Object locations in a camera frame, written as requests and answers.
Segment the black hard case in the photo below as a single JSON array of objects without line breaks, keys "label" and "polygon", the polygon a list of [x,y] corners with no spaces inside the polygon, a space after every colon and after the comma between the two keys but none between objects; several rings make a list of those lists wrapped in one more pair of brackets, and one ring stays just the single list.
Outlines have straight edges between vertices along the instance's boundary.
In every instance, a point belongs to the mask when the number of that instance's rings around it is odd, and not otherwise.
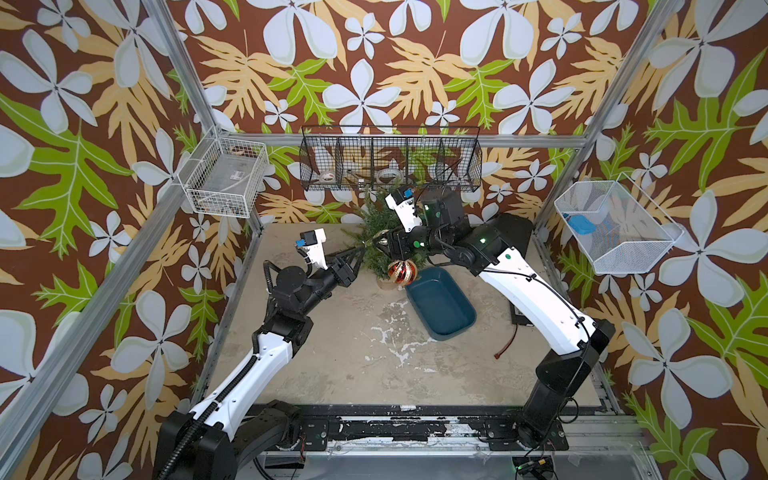
[{"label": "black hard case", "polygon": [[502,213],[496,217],[495,227],[504,240],[525,258],[533,233],[532,221],[517,215]]}]

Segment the blue object in basket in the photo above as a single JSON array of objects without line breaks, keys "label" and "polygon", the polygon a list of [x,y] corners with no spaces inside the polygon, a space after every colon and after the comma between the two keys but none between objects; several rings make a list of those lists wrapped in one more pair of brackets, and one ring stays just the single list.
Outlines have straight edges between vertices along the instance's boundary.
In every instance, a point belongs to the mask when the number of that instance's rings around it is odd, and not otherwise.
[{"label": "blue object in basket", "polygon": [[591,235],[597,230],[597,225],[583,215],[571,215],[566,222],[577,235]]}]

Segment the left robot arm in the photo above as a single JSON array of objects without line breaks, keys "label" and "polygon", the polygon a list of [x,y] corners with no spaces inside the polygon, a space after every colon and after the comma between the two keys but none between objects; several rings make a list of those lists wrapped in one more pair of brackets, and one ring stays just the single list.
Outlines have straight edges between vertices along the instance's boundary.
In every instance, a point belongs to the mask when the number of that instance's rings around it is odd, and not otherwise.
[{"label": "left robot arm", "polygon": [[310,312],[335,288],[357,279],[365,250],[353,247],[324,256],[320,245],[296,249],[306,267],[263,264],[268,299],[251,350],[212,393],[161,426],[154,478],[233,479],[263,451],[298,441],[298,408],[272,401],[257,414],[250,411],[306,343],[313,327]]}]

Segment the beige tree pot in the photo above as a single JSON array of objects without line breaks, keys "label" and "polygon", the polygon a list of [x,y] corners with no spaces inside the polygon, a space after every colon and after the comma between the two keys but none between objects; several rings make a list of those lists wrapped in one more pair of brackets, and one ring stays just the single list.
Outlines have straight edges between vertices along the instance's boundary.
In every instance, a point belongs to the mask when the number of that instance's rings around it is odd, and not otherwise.
[{"label": "beige tree pot", "polygon": [[378,287],[384,291],[393,291],[393,290],[399,289],[399,285],[391,281],[389,278],[386,278],[386,279],[376,278],[376,283]]}]

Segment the small green christmas tree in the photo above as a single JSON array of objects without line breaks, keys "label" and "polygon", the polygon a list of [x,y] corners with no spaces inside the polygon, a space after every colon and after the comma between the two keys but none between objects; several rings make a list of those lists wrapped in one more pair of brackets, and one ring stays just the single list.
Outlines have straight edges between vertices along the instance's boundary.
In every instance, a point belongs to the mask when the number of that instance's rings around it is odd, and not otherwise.
[{"label": "small green christmas tree", "polygon": [[366,201],[357,215],[362,221],[360,230],[345,233],[364,248],[363,267],[390,286],[412,284],[427,264],[430,230],[416,225],[407,231],[383,200]]}]

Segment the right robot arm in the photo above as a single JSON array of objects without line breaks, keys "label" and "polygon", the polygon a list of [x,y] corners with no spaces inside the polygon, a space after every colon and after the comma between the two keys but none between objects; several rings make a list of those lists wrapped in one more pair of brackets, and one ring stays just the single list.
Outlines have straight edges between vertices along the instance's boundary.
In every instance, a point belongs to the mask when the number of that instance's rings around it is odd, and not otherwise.
[{"label": "right robot arm", "polygon": [[530,221],[499,214],[473,226],[455,192],[418,199],[412,188],[399,187],[385,203],[400,224],[375,235],[380,252],[397,264],[416,254],[446,257],[503,294],[548,342],[550,350],[536,368],[537,381],[513,434],[527,449],[543,447],[561,410],[607,349],[614,326],[580,311],[529,265],[520,247],[532,229]]}]

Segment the white mesh basket right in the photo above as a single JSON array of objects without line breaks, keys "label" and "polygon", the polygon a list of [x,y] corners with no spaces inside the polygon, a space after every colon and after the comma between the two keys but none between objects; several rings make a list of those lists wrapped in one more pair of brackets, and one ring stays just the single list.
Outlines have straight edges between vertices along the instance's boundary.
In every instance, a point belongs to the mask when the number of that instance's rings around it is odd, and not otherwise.
[{"label": "white mesh basket right", "polygon": [[[554,202],[598,275],[646,274],[683,237],[684,229],[629,176],[574,182]],[[566,219],[583,215],[597,225],[577,235]]]}]

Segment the red gold striped ornament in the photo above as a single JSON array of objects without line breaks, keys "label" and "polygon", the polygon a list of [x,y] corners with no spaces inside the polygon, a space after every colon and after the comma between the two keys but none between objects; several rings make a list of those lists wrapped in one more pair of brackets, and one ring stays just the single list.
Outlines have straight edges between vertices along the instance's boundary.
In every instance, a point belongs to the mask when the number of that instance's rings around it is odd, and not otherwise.
[{"label": "red gold striped ornament", "polygon": [[418,268],[412,260],[395,260],[388,266],[388,279],[398,287],[410,285],[418,276]]}]

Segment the teal plastic tray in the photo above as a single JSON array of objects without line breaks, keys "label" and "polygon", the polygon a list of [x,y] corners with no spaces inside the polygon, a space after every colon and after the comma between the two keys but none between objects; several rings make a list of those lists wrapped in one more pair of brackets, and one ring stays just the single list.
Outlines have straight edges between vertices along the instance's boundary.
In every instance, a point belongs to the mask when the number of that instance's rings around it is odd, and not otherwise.
[{"label": "teal plastic tray", "polygon": [[449,340],[471,328],[477,320],[475,308],[444,268],[423,270],[406,287],[406,294],[434,340]]}]

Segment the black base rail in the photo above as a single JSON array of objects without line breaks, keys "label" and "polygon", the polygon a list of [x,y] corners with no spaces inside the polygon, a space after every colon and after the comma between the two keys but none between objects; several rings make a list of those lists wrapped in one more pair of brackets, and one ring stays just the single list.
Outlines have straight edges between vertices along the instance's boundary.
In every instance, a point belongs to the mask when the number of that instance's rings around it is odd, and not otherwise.
[{"label": "black base rail", "polygon": [[563,424],[537,429],[513,406],[254,405],[237,430],[243,444],[261,451],[281,447],[320,452],[332,442],[382,439],[426,445],[442,438],[477,441],[492,451],[567,451]]}]

